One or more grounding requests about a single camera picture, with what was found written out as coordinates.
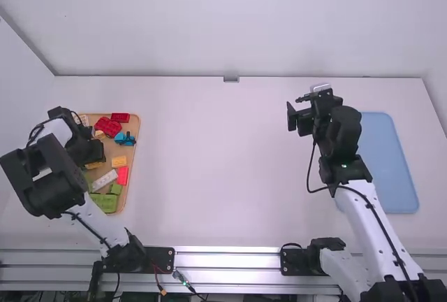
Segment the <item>red lego brick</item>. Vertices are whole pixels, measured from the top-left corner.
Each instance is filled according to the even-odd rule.
[[[101,117],[94,125],[95,130],[104,132],[106,136],[114,138],[119,131],[121,131],[122,126],[118,122],[113,122],[107,117]]]
[[[127,185],[128,176],[129,176],[129,168],[128,167],[118,168],[117,184],[118,185]]]
[[[128,113],[112,113],[110,120],[113,122],[129,122],[131,115]]]

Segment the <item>blue mat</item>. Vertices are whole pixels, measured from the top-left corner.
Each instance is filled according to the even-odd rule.
[[[386,213],[415,213],[418,195],[406,164],[393,119],[386,113],[362,112],[358,153],[372,174]]]

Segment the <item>lego brick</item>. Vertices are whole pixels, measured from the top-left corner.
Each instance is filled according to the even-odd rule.
[[[105,133],[103,131],[101,131],[101,130],[95,131],[94,137],[97,138],[97,139],[105,138]]]
[[[87,169],[95,169],[98,167],[101,167],[104,164],[104,162],[92,162],[90,164],[86,164],[85,168]]]
[[[129,122],[131,115],[128,113],[112,113],[110,120],[114,122]]]
[[[91,199],[104,213],[117,211],[118,196],[114,194],[90,194]]]
[[[101,117],[94,125],[95,130],[101,130],[106,136],[114,138],[119,131],[121,131],[122,126],[118,122],[113,122],[107,117]]]
[[[127,158],[126,155],[122,155],[120,157],[114,157],[112,159],[112,167],[113,168],[119,168],[127,166]]]
[[[84,126],[89,126],[89,117],[87,115],[79,115],[79,118]],[[79,119],[75,114],[73,114],[73,119],[75,120],[76,124],[79,124]]]
[[[124,134],[123,132],[119,132],[115,136],[114,140],[118,145],[125,145],[125,146],[133,146],[137,143],[135,137],[131,136],[130,131],[127,131],[126,134]]]
[[[129,168],[121,167],[118,168],[118,179],[117,184],[119,185],[127,185],[127,178],[129,176]]]
[[[118,177],[115,169],[112,169],[107,174],[101,176],[98,180],[94,181],[91,186],[93,187],[93,192],[97,192],[100,188],[108,185],[109,183],[115,181]]]
[[[118,185],[117,183],[114,182],[114,183],[112,183],[112,185],[110,186],[110,190],[109,190],[109,192],[110,192],[111,194],[120,195],[122,189],[123,189],[123,186],[122,186],[122,185]]]

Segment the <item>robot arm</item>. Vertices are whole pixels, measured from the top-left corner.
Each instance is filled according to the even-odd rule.
[[[325,273],[356,301],[447,301],[440,280],[428,280],[400,242],[378,200],[372,176],[356,154],[361,114],[343,106],[329,85],[311,88],[296,100],[311,107],[296,111],[287,103],[288,130],[312,135],[321,157],[319,174],[332,198],[345,212],[366,266],[353,259],[339,238],[319,238],[304,250],[314,273]]]
[[[34,216],[57,218],[77,226],[98,243],[103,263],[116,271],[137,269],[145,258],[140,241],[124,226],[110,224],[90,199],[80,166],[104,161],[103,144],[91,128],[76,124],[70,110],[48,111],[49,120],[37,125],[22,150],[0,158],[24,208]]]

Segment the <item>black cable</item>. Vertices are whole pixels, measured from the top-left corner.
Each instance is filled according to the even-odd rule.
[[[291,261],[291,260],[287,257],[287,255],[284,255],[284,254],[283,254],[284,248],[287,247],[287,246],[295,246],[295,247],[298,247],[298,248],[300,248],[300,249],[302,249],[302,247],[301,247],[300,244],[297,244],[297,243],[286,243],[286,244],[282,245],[281,248],[279,249],[279,253],[282,254],[282,257],[284,258],[284,261],[285,261],[286,263],[288,263],[288,264],[290,264],[290,265],[296,265],[296,264],[293,263],[293,261]]]
[[[121,275],[119,274],[119,272],[117,271],[117,276],[118,276],[118,280],[117,280],[117,286],[115,287],[115,291],[112,294],[112,301],[118,298],[121,298],[121,295],[119,296],[115,296],[116,293],[118,292],[118,287],[119,287],[119,281],[121,280]]]
[[[84,124],[82,123],[81,117],[80,117],[75,111],[70,110],[70,113],[74,113],[75,116],[77,117],[77,119],[79,120],[79,124],[84,125]]]
[[[107,240],[106,240],[105,238],[101,237],[101,236],[100,236],[95,230],[93,230],[93,229],[92,229],[86,222],[84,222],[84,220],[82,220],[82,218],[79,217],[79,214],[74,214],[74,213],[71,213],[71,212],[69,212],[69,211],[64,211],[62,214],[63,214],[63,215],[70,215],[72,220],[77,220],[77,221],[78,221],[79,223],[81,223],[81,225],[82,225],[84,228],[86,228],[91,234],[93,234],[95,237],[97,237],[97,238],[99,239],[99,242],[100,242],[101,244],[104,244],[109,250],[112,249],[112,248],[110,247],[110,244],[107,242]],[[121,280],[121,275],[119,274],[119,272],[117,271],[116,273],[117,273],[118,280],[117,280],[117,286],[115,287],[115,291],[113,292],[113,295],[112,295],[112,301],[113,301],[114,299],[117,299],[118,297],[121,297],[121,296],[113,297],[113,296],[115,296],[115,294],[118,292],[119,281]]]
[[[314,159],[315,146],[316,146],[316,143],[314,141],[314,144],[313,144],[313,147],[312,147],[312,153],[311,153],[311,156],[310,156],[309,169],[307,170],[307,177],[306,177],[306,188],[307,188],[307,192],[309,192],[310,194],[314,194],[316,192],[320,192],[322,190],[329,189],[329,186],[321,187],[321,188],[318,188],[318,189],[315,189],[315,190],[310,190],[310,188],[309,188],[309,176],[310,176],[310,170],[311,170],[311,167],[312,167],[312,160]],[[337,185],[336,188],[342,188],[342,189],[345,189],[345,190],[349,190],[350,192],[353,192],[354,194],[357,194],[358,196],[360,196],[363,199],[363,201],[366,202],[366,204],[367,204],[366,207],[372,211],[373,215],[375,216],[375,218],[377,220],[377,223],[379,223],[379,226],[380,226],[380,228],[381,228],[381,230],[382,230],[386,240],[388,241],[388,244],[390,245],[391,250],[393,251],[393,255],[396,258],[396,262],[397,262],[397,264],[399,265],[400,269],[402,270],[402,272],[404,274],[406,283],[409,286],[409,291],[411,292],[411,295],[413,296],[413,302],[418,302],[418,295],[416,294],[416,291],[414,290],[414,287],[411,284],[411,280],[410,280],[410,277],[408,275],[408,272],[405,269],[404,262],[403,262],[402,258],[399,256],[399,253],[397,252],[396,247],[394,246],[394,243],[391,240],[390,235],[386,231],[386,229],[385,229],[385,227],[384,227],[384,225],[383,225],[379,215],[377,214],[376,209],[372,205],[372,203],[369,201],[369,199],[364,194],[362,194],[358,190],[355,190],[353,188],[347,187],[345,185]]]
[[[71,213],[69,211],[64,211],[62,213],[62,215],[70,215],[71,216],[71,220],[77,220],[79,223],[81,223],[81,225],[86,228],[91,234],[93,234],[95,237],[97,237],[99,239],[99,242],[101,244],[104,244],[105,246],[107,246],[107,248],[109,250],[111,250],[112,248],[110,247],[110,244],[108,243],[108,241],[106,239],[104,239],[103,237],[101,237],[95,230],[93,230],[86,222],[84,222],[84,220],[82,220],[82,218],[79,217],[79,214],[74,214]]]

